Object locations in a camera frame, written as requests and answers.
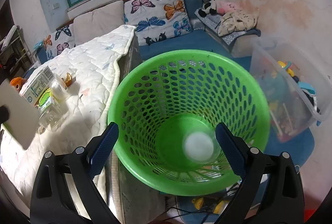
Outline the green label plastic bottle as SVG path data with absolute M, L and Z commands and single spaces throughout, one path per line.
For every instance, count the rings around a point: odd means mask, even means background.
M 38 100 L 39 124 L 49 131 L 58 128 L 62 120 L 62 110 L 58 98 L 51 88 L 46 89 Z

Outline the white milk carton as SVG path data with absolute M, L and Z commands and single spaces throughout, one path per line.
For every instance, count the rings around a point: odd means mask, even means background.
M 20 90 L 20 95 L 32 106 L 35 106 L 41 95 L 49 88 L 54 74 L 48 66 L 31 75 Z

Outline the small clear plastic container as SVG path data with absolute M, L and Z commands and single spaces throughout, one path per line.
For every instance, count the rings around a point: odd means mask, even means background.
M 50 89 L 54 97 L 57 98 L 60 102 L 66 100 L 69 97 L 67 86 L 58 74 L 54 73 L 54 78 L 50 82 Z

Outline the clear plastic toy bin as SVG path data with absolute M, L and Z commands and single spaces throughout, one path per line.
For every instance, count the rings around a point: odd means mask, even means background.
M 331 82 L 303 52 L 279 38 L 259 37 L 252 47 L 250 74 L 266 96 L 281 142 L 331 115 Z

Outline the green perforated waste basket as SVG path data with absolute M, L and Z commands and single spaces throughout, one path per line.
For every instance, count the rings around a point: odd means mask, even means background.
M 212 194 L 238 180 L 216 141 L 206 160 L 189 157 L 190 134 L 214 139 L 224 123 L 249 146 L 264 149 L 270 133 L 268 104 L 251 74 L 203 50 L 141 63 L 116 89 L 107 120 L 119 127 L 115 152 L 124 167 L 147 186 L 181 196 Z

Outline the white quilted blanket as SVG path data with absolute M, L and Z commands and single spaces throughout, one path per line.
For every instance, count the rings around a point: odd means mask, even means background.
M 55 130 L 36 134 L 26 150 L 8 131 L 3 134 L 1 168 L 26 206 L 30 205 L 35 176 L 45 152 L 71 153 L 106 128 L 107 113 L 122 74 L 119 60 L 128 54 L 135 29 L 121 25 L 44 63 L 53 73 L 60 77 L 69 73 L 75 81 L 60 100 L 62 116 Z

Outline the metal storage shelf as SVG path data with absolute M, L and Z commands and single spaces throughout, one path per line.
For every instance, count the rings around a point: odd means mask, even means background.
M 23 77 L 34 64 L 35 60 L 22 36 L 18 26 L 12 32 L 11 39 L 1 41 L 1 69 L 9 79 Z

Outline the left butterfly print pillow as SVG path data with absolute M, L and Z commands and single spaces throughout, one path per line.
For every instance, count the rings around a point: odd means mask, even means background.
M 60 55 L 65 49 L 76 47 L 73 24 L 64 26 L 47 35 L 42 43 L 46 50 L 47 60 Z

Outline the butterfly print pillow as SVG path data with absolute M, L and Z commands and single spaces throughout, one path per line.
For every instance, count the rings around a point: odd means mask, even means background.
M 47 60 L 60 55 L 65 49 L 76 47 L 73 24 L 64 26 L 47 35 L 42 43 L 46 50 Z
M 130 0 L 124 3 L 124 19 L 136 27 L 140 46 L 192 32 L 184 0 Z

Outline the blue sofa mattress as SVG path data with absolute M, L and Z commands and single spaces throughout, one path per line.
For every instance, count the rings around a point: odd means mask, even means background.
M 145 61 L 174 50 L 205 50 L 231 58 L 248 70 L 252 54 L 250 41 L 260 37 L 261 31 L 254 28 L 244 32 L 233 32 L 231 35 L 219 38 L 194 14 L 194 11 L 201 5 L 201 0 L 184 0 L 184 3 L 188 17 L 194 23 L 193 27 L 196 27 L 196 30 L 184 36 L 164 40 L 161 44 L 140 46 L 141 58 Z

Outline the beige plain pillow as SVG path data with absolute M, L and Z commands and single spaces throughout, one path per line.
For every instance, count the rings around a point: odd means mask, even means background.
M 75 17 L 73 30 L 76 46 L 108 34 L 124 25 L 124 2 L 115 1 Z

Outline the spotted beige cloth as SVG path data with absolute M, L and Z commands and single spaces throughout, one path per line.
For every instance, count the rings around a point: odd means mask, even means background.
M 248 31 L 256 27 L 259 12 L 248 13 L 243 9 L 227 12 L 220 18 L 217 30 L 218 36 L 225 36 L 233 32 Z

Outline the pink plush toy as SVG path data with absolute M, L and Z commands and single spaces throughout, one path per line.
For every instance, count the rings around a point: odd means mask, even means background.
M 228 12 L 236 11 L 238 9 L 240 9 L 240 7 L 233 2 L 220 1 L 217 3 L 217 13 L 222 16 Z

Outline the right butterfly print pillow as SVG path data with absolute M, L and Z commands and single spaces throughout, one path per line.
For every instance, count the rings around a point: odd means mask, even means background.
M 140 46 L 192 32 L 184 0 L 130 0 L 124 3 L 124 19 L 136 27 Z

